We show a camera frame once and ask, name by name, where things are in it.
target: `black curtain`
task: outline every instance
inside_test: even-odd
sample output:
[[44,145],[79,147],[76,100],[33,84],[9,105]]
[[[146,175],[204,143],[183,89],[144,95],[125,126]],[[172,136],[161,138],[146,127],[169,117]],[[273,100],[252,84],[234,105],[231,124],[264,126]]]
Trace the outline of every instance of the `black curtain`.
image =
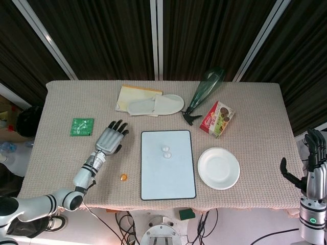
[[327,121],[327,1],[291,1],[242,78],[279,83],[298,135]]
[[220,66],[231,81],[275,0],[164,0],[163,78],[201,80]]
[[80,80],[153,80],[149,0],[28,0]]
[[43,105],[45,84],[68,79],[11,0],[0,4],[0,83],[32,105]]

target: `orange object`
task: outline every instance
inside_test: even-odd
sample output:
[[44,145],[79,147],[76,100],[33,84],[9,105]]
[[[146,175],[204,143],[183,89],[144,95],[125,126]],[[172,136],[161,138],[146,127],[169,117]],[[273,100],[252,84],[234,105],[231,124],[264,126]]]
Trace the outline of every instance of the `orange object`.
[[121,181],[126,181],[126,180],[127,180],[127,174],[122,174]]

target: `green packet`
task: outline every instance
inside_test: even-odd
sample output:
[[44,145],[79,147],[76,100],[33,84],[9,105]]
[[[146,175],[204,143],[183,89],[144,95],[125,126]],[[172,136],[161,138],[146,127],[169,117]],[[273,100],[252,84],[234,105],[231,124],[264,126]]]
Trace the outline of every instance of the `green packet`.
[[90,136],[93,131],[94,118],[74,118],[71,136]]

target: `whiteboard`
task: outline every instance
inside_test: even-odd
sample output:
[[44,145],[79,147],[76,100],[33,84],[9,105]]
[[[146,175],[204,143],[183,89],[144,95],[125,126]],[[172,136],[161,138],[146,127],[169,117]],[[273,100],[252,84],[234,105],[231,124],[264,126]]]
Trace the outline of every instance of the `whiteboard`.
[[144,131],[141,138],[141,199],[195,198],[191,133]]

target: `beige tablecloth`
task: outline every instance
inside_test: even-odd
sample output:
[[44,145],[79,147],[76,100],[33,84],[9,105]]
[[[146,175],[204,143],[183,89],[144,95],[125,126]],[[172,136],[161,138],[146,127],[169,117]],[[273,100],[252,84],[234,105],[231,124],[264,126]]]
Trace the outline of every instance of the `beige tablecloth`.
[[[198,119],[191,127],[181,113],[169,116],[131,117],[116,112],[115,105],[122,84],[163,90],[177,94],[190,103],[198,82],[190,81],[53,81],[36,135],[29,167],[20,198],[51,193],[58,188],[74,189],[73,178],[108,124],[117,119],[129,123],[130,133],[122,141],[121,151],[107,157],[96,176],[97,185],[89,190],[85,203],[93,207],[118,210],[168,209],[192,207],[207,210],[233,208],[295,208],[300,191],[279,172],[282,157],[288,170],[302,176],[302,163],[278,84],[224,83],[194,115],[205,115],[216,100],[235,109],[236,113],[222,137],[215,139],[199,129]],[[89,137],[70,137],[74,117],[94,118]],[[182,130],[191,132],[197,197],[190,200],[141,200],[141,132],[151,130]],[[203,151],[211,147],[231,151],[241,167],[240,178],[228,190],[206,186],[197,172]],[[128,180],[120,181],[126,173]]]

